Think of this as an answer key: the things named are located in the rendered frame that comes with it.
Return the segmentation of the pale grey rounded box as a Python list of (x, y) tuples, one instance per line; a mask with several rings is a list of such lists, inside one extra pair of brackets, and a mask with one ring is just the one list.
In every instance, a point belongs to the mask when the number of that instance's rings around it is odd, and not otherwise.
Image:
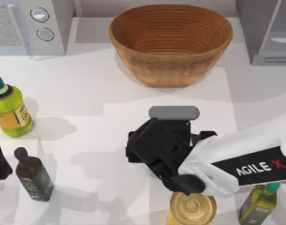
[(195, 106), (158, 105), (152, 106), (148, 114), (150, 118), (159, 120), (196, 120), (200, 111)]

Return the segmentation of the pale microwave oven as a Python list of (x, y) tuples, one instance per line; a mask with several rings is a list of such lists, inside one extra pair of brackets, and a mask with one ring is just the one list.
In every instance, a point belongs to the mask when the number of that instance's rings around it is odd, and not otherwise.
[[(33, 8), (46, 9), (49, 20), (34, 21)], [(0, 56), (65, 55), (74, 12), (74, 0), (0, 0)], [(54, 32), (52, 41), (37, 37), (43, 27)]]

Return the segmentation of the olive green bottle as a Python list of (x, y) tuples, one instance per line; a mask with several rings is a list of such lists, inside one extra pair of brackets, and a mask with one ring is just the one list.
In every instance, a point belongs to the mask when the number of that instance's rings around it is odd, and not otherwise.
[(239, 212), (240, 225), (262, 225), (277, 205), (280, 182), (255, 185)]

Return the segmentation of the dark brown bottle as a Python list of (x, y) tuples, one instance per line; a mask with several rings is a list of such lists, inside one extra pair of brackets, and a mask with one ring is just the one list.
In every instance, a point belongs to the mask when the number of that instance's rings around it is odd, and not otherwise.
[(29, 156), (24, 147), (18, 147), (14, 155), (18, 160), (15, 173), (31, 199), (49, 201), (54, 184), (42, 161), (37, 157)]

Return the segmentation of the yellow-green bottle with green cap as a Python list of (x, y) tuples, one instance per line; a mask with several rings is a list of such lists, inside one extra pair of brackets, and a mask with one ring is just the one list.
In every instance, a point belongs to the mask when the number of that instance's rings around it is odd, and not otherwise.
[(33, 120), (24, 103), (21, 91), (3, 82), (0, 77), (0, 128), (10, 137), (27, 134)]

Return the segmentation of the brown woven basket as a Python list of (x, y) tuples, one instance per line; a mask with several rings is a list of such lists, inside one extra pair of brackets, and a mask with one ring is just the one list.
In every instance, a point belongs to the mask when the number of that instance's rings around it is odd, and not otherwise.
[(224, 16), (181, 4), (128, 9), (112, 19), (108, 31), (123, 64), (150, 87), (186, 87), (199, 81), (233, 38)]

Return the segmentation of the round microwave knob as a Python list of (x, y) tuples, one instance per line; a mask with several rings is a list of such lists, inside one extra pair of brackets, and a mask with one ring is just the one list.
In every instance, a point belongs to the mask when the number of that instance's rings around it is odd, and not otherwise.
[(50, 18), (48, 11), (42, 7), (31, 9), (30, 16), (34, 21), (39, 23), (45, 23)]
[(50, 42), (55, 38), (54, 32), (47, 27), (37, 29), (36, 35), (40, 40), (45, 41), (45, 42)]

